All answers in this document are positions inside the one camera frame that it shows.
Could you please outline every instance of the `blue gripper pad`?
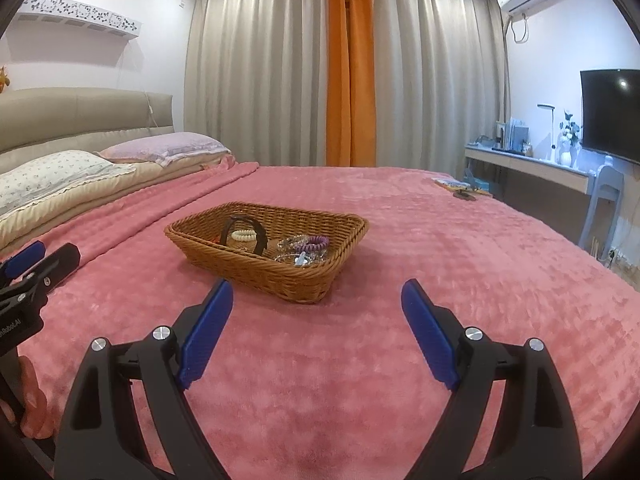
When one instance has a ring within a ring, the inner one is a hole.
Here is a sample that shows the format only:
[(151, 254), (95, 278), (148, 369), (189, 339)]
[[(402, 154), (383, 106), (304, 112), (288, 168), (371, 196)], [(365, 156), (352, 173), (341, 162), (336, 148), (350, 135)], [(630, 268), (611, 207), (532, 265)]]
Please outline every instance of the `blue gripper pad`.
[(233, 306), (233, 289), (229, 282), (223, 281), (182, 345), (177, 382), (183, 390), (202, 377)]
[(454, 349), (442, 331), (433, 312), (435, 307), (416, 280), (409, 280), (402, 288), (402, 311), (418, 341), (420, 350), (433, 376), (454, 390), (460, 382), (456, 372)]
[(20, 278), (27, 270), (43, 259), (46, 253), (47, 248), (42, 242), (34, 242), (7, 261), (4, 266), (4, 275), (9, 280)]

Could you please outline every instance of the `orange curtain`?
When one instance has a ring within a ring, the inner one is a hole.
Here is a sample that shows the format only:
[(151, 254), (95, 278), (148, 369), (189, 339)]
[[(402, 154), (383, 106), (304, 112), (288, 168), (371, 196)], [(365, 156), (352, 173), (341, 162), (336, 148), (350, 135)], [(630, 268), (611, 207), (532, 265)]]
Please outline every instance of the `orange curtain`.
[(376, 165), (373, 0), (328, 0), (326, 163)]

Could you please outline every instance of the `curtain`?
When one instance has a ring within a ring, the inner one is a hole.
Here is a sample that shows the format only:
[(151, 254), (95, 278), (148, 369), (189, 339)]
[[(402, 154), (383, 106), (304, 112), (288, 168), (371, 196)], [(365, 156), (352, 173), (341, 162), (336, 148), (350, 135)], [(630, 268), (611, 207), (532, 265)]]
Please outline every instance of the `curtain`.
[(185, 128), (238, 160), (312, 166), (326, 151), (325, 0), (197, 0)]
[(328, 0), (326, 160), (376, 165), (373, 0)]
[(508, 113), (497, 0), (374, 0), (374, 38), (378, 165), (460, 176)]

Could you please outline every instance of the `white decorative shelf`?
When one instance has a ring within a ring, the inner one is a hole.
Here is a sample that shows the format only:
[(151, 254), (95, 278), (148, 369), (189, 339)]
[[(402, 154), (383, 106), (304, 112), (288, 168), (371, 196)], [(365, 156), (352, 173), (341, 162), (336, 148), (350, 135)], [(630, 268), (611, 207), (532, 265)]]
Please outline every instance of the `white decorative shelf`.
[(142, 23), (110, 10), (73, 0), (25, 0), (16, 14), (20, 22), (65, 23), (133, 40)]

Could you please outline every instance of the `headboard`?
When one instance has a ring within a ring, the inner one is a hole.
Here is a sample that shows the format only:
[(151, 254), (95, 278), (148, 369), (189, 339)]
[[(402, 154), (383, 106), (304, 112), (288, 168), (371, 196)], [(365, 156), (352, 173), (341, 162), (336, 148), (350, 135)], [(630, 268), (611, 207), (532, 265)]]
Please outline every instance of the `headboard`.
[(173, 133), (171, 106), (171, 95), (105, 88), (0, 94), (0, 173), (51, 153), (100, 152), (127, 140)]

